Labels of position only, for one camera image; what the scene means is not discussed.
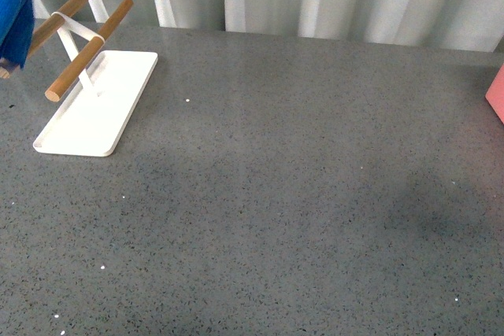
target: pink box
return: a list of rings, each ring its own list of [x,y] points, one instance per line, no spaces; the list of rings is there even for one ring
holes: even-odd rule
[[[490,88],[488,88],[485,98],[497,113],[498,118],[504,122],[504,65],[498,71]]]

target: blue cloth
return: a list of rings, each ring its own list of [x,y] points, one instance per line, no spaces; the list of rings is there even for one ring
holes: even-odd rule
[[[32,0],[0,0],[0,57],[23,67],[34,25]]]

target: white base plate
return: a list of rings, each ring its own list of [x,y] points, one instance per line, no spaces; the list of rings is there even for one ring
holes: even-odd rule
[[[33,142],[35,150],[109,156],[157,62],[156,53],[102,51],[87,70],[98,97],[78,82]]]

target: quartz countertop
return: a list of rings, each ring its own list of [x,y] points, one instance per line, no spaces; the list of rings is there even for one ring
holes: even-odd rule
[[[135,26],[107,48],[159,54],[110,157],[32,147],[56,36],[0,81],[0,334],[502,334],[504,54]]]

